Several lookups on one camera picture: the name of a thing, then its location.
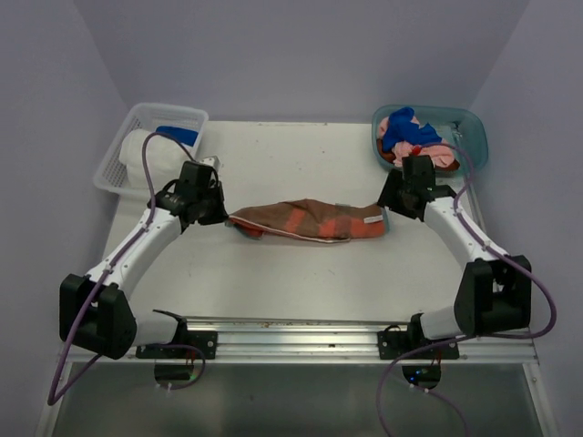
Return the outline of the orange brown patterned towel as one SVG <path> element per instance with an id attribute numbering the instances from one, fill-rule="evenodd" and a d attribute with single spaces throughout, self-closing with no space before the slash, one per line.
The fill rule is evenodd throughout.
<path id="1" fill-rule="evenodd" d="M 226 225 L 250 239 L 272 235 L 323 244 L 377 239 L 389 231 L 387 212 L 376 204 L 354 207 L 309 198 L 241 208 Z"/>

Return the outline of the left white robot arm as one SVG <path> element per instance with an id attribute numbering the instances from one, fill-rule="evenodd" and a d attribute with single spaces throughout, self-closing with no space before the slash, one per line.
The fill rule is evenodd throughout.
<path id="1" fill-rule="evenodd" d="M 152 192 L 136 227 L 98 265 L 68 275 L 59 289 L 59 336 L 113 360 L 134 347 L 156 347 L 172 358 L 187 351 L 184 317 L 168 310 L 139 312 L 131 296 L 159 255 L 191 225 L 224 222 L 228 214 L 216 157 L 187 161 L 179 177 Z"/>

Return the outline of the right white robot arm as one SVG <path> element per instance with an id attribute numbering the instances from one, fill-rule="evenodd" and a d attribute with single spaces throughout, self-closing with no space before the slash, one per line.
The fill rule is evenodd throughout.
<path id="1" fill-rule="evenodd" d="M 430 359 L 442 352 L 457 359 L 454 340 L 526 328 L 531 319 L 531 265 L 510 257 L 470 219 L 455 191 L 436 182 L 426 156 L 404 159 L 390 171 L 378 201 L 401 216 L 418 219 L 444 242 L 462 268 L 454 302 L 416 313 L 404 328 L 390 325 L 377 333 L 379 356 L 392 360 Z"/>

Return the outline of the pink crumpled towel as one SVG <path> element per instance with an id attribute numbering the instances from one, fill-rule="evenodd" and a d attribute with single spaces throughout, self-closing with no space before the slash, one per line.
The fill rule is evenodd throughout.
<path id="1" fill-rule="evenodd" d="M 403 159 L 409 156 L 428 156 L 434 166 L 443 171 L 455 171 L 459 168 L 459 162 L 455 158 L 453 150 L 448 143 L 438 143 L 433 146 L 412 145 L 407 141 L 397 142 L 388 151 L 383 151 L 384 134 L 390 126 L 389 117 L 385 117 L 376 129 L 376 148 L 381 159 L 400 168 Z"/>

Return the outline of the dark red towel in tub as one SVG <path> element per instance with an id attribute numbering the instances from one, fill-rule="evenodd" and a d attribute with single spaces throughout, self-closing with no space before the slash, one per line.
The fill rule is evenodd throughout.
<path id="1" fill-rule="evenodd" d="M 401 168 L 403 166 L 403 159 L 412 154 L 412 151 L 406 150 L 405 152 L 398 152 L 397 154 L 394 152 L 381 152 L 380 156 L 382 160 L 386 161 L 388 164 L 391 164 L 397 168 Z M 460 167 L 460 164 L 456 160 L 454 153 L 447 147 L 422 148 L 418 155 L 430 157 L 435 168 L 438 170 L 453 172 L 458 170 Z"/>

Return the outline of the white rolled towel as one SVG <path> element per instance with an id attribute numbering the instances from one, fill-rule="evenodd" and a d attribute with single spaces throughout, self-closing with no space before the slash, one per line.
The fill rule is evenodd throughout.
<path id="1" fill-rule="evenodd" d="M 128 185 L 134 189 L 148 188 L 142 159 L 143 143 L 148 135 L 147 130 L 136 129 L 127 134 L 121 143 L 118 159 L 126 167 Z M 186 152 L 173 140 L 154 136 L 146 148 L 146 162 L 154 189 L 158 190 L 178 178 L 187 160 Z"/>

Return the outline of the blue rolled towel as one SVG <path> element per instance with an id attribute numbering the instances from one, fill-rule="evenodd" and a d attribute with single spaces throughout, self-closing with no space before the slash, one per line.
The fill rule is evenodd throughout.
<path id="1" fill-rule="evenodd" d="M 193 147 L 198 139 L 199 132 L 192 129 L 173 126 L 159 126 L 156 128 L 158 133 L 167 134 L 178 140 L 181 144 Z"/>

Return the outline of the blue crumpled towel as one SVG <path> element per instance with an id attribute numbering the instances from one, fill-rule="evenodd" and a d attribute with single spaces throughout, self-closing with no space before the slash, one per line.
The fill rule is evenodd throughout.
<path id="1" fill-rule="evenodd" d="M 421 126 L 411 107 L 402 107 L 386 118 L 382 141 L 382 151 L 388 153 L 400 142 L 424 147 L 441 143 L 442 138 L 430 124 Z"/>

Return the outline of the teal plastic tub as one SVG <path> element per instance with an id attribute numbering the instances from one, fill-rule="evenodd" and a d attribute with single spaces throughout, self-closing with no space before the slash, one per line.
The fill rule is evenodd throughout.
<path id="1" fill-rule="evenodd" d="M 412 155 L 428 156 L 437 173 L 456 175 L 467 169 L 461 153 L 474 169 L 488 161 L 488 143 L 482 121 L 459 108 L 387 105 L 378 108 L 372 121 L 373 152 L 380 166 L 400 169 Z"/>

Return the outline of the white plastic mesh basket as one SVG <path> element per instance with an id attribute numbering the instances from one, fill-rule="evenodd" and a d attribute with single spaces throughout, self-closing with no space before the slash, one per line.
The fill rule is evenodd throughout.
<path id="1" fill-rule="evenodd" d="M 123 198 L 149 198 L 147 178 L 161 189 L 195 158 L 209 115 L 202 109 L 161 103 L 134 105 L 93 178 L 96 188 Z"/>

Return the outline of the aluminium mounting rail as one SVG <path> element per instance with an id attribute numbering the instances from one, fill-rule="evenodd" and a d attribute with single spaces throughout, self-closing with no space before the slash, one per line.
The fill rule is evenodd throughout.
<path id="1" fill-rule="evenodd" d="M 187 341 L 220 363 L 376 364 L 409 351 L 404 363 L 537 362 L 530 340 L 448 340 L 419 352 L 404 325 L 382 322 L 190 319 L 187 329 Z"/>

